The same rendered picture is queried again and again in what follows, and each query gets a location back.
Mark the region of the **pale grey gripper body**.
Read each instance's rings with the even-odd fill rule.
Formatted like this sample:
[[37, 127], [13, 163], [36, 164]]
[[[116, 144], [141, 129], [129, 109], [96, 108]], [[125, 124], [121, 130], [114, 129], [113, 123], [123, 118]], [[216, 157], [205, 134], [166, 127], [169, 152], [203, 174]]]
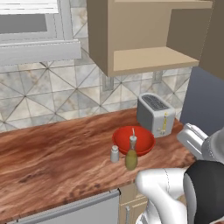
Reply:
[[177, 139], [197, 158], [202, 159], [201, 146], [208, 138], [200, 128], [186, 123], [183, 129], [177, 134]]

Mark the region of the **grey wall outlet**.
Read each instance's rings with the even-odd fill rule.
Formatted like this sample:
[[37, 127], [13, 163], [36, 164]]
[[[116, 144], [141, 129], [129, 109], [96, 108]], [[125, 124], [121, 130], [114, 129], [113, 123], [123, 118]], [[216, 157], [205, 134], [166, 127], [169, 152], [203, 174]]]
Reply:
[[108, 77], [105, 74], [102, 76], [102, 90], [110, 91], [114, 89], [114, 78]]

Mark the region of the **silver toaster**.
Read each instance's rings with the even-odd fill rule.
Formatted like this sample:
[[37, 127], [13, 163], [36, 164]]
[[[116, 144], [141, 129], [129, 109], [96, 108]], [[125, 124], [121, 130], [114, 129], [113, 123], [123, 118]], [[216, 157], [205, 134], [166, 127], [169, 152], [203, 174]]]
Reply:
[[175, 108], [157, 94], [142, 93], [137, 98], [136, 119], [154, 137], [172, 133]]

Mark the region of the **grey fridge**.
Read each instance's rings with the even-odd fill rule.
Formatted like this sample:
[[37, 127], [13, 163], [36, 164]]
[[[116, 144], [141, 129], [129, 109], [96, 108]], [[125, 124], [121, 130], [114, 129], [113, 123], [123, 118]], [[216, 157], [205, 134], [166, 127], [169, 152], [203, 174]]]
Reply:
[[224, 80], [196, 66], [192, 69], [180, 116], [207, 135], [224, 127]]

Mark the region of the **brown cabinet door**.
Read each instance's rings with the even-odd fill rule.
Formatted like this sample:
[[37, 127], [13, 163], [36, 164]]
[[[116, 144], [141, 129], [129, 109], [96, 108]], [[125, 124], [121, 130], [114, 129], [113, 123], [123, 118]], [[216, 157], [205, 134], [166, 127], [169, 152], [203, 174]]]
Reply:
[[224, 80], [224, 0], [214, 0], [199, 66]]

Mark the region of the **white window frame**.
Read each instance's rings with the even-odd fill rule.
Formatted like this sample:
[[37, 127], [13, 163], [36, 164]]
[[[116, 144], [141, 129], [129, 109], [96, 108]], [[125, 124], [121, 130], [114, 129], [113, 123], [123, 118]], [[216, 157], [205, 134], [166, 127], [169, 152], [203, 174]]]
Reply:
[[70, 0], [0, 0], [0, 66], [80, 57]]

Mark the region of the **grey dishwasher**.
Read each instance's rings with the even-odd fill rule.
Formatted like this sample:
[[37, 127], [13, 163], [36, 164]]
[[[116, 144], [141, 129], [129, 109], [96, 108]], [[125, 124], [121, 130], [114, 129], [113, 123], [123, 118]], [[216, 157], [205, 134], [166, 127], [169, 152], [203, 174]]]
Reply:
[[7, 224], [117, 224], [118, 190], [107, 191]]

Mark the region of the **small grey shaker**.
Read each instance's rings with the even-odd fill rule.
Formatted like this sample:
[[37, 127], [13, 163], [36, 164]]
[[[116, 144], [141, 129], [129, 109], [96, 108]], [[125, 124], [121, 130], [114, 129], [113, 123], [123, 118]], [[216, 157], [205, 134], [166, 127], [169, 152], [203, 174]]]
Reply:
[[113, 145], [110, 152], [110, 161], [116, 163], [119, 161], [119, 150], [117, 145]]

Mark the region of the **olive oil bottle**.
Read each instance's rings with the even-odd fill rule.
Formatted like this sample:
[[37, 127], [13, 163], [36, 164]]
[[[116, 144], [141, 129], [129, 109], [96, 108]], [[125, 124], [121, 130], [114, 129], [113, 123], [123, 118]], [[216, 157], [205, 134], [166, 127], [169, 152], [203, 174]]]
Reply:
[[129, 150], [125, 156], [125, 166], [129, 171], [137, 167], [137, 151], [136, 151], [137, 137], [135, 129], [132, 129], [132, 135], [129, 137]]

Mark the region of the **beige base cabinet door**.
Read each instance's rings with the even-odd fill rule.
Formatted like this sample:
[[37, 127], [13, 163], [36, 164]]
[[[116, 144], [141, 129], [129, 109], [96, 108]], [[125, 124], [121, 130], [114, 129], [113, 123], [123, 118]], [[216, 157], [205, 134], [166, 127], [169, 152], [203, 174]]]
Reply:
[[147, 199], [137, 190], [136, 184], [132, 183], [119, 188], [119, 218], [118, 224], [125, 224], [125, 207], [129, 206], [129, 224], [136, 224], [137, 218], [147, 206]]

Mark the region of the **beige open wall cabinet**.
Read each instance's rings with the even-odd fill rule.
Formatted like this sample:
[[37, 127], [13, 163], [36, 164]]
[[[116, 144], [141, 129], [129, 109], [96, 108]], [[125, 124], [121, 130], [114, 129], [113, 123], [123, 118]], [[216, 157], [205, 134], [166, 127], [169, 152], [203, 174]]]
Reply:
[[87, 0], [89, 57], [108, 76], [194, 67], [210, 0]]

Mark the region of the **red mixing bowl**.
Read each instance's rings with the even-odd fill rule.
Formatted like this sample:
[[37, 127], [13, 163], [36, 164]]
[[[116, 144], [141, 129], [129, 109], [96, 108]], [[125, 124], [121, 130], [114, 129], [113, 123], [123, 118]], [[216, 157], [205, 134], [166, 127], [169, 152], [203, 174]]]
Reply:
[[130, 148], [130, 137], [136, 136], [136, 154], [141, 157], [147, 154], [156, 143], [154, 135], [141, 126], [123, 126], [118, 128], [113, 136], [114, 145], [118, 146], [119, 151], [126, 155]]

